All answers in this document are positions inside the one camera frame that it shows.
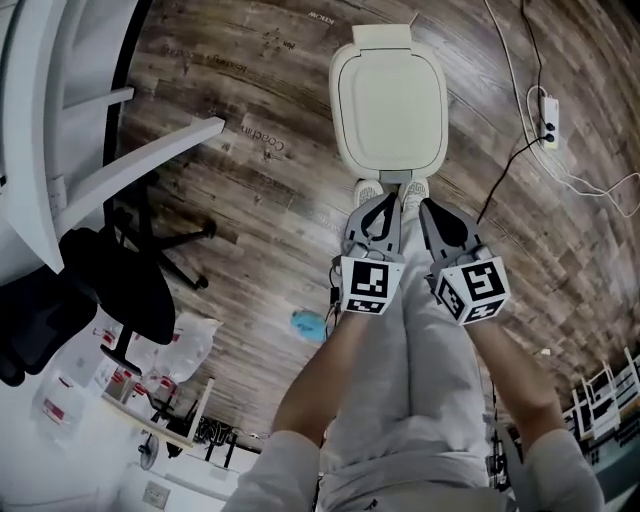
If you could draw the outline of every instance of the forearm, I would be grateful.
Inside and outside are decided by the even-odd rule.
[[[490,321],[467,326],[502,403],[523,442],[530,446],[555,428],[564,428],[558,395],[550,376],[499,325]]]
[[[285,394],[273,431],[292,430],[318,446],[338,413],[370,315],[345,313]]]

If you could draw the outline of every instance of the white desk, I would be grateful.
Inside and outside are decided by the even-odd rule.
[[[133,95],[111,86],[136,4],[0,0],[0,286],[42,263],[60,272],[64,233],[99,228],[103,201],[224,128],[194,120],[103,168],[107,108]]]

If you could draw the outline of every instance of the power strip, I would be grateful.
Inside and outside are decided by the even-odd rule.
[[[560,138],[560,103],[552,96],[542,98],[542,116],[540,119],[540,133],[542,136],[553,135],[553,142],[543,141],[547,149],[558,149]]]

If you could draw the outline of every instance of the white sneaker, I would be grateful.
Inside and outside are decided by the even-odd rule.
[[[408,184],[402,184],[398,195],[400,196],[403,215],[407,213],[417,214],[422,200],[429,197],[429,182],[427,178],[418,178]]]
[[[377,180],[360,180],[353,191],[353,206],[358,208],[369,199],[384,194],[382,185]]]

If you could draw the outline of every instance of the gray shirt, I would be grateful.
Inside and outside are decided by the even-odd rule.
[[[224,512],[306,512],[311,510],[318,478],[320,450],[294,432],[277,432],[265,444],[255,466],[240,477]],[[358,465],[357,485],[341,489],[327,512],[507,510],[508,498],[465,481],[464,457],[416,457],[400,453]],[[460,486],[432,481],[435,469],[454,475]],[[572,435],[565,430],[538,439],[525,458],[543,509],[551,512],[601,512],[604,498],[598,481]]]

